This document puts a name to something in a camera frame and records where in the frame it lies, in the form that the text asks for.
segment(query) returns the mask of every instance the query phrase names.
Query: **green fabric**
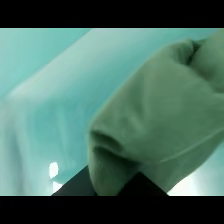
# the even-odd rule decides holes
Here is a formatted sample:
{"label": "green fabric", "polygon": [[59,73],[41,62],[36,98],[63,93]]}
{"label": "green fabric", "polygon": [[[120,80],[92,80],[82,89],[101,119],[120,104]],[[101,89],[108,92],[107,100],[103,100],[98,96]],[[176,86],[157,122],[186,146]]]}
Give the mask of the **green fabric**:
{"label": "green fabric", "polygon": [[165,47],[93,119],[89,172],[99,195],[116,195],[141,171],[168,192],[224,137],[224,30]]}

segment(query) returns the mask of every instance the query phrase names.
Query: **green towel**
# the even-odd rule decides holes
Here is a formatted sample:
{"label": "green towel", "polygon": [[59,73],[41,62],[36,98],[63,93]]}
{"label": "green towel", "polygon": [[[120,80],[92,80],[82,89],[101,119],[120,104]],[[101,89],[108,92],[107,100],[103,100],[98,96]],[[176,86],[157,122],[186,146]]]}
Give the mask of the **green towel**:
{"label": "green towel", "polygon": [[224,30],[167,46],[147,60],[93,119],[89,172],[117,195],[142,172],[168,192],[224,137]]}

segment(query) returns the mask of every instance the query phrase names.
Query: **wrinkled fabric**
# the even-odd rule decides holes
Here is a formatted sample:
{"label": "wrinkled fabric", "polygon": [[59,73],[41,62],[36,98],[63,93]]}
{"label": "wrinkled fabric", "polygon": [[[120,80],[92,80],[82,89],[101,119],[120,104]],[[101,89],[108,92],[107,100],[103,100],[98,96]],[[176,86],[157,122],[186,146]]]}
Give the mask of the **wrinkled fabric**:
{"label": "wrinkled fabric", "polygon": [[168,192],[224,137],[224,30],[167,46],[101,108],[89,130],[98,195],[117,195],[141,171]]}

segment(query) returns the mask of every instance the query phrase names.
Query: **teal surface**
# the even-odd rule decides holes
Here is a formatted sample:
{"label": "teal surface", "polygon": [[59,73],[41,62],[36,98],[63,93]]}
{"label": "teal surface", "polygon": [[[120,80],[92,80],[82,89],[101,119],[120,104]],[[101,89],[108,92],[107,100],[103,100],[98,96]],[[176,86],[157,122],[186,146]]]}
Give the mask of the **teal surface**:
{"label": "teal surface", "polygon": [[[20,134],[18,149],[1,143],[1,158],[11,154],[0,161],[0,195],[52,194],[55,182],[66,183],[87,164],[88,124],[130,74],[158,48],[215,30],[1,29],[0,94],[16,120],[10,133]],[[53,180],[52,163],[59,168]]]}

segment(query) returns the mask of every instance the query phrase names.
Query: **black object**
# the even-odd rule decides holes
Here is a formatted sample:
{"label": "black object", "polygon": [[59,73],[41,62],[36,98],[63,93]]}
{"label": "black object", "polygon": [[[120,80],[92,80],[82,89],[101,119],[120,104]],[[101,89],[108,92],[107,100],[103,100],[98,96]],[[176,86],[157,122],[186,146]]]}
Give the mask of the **black object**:
{"label": "black object", "polygon": [[[82,169],[71,180],[52,196],[97,196],[92,186],[88,166]],[[121,190],[118,196],[168,196],[151,180],[137,173]]]}

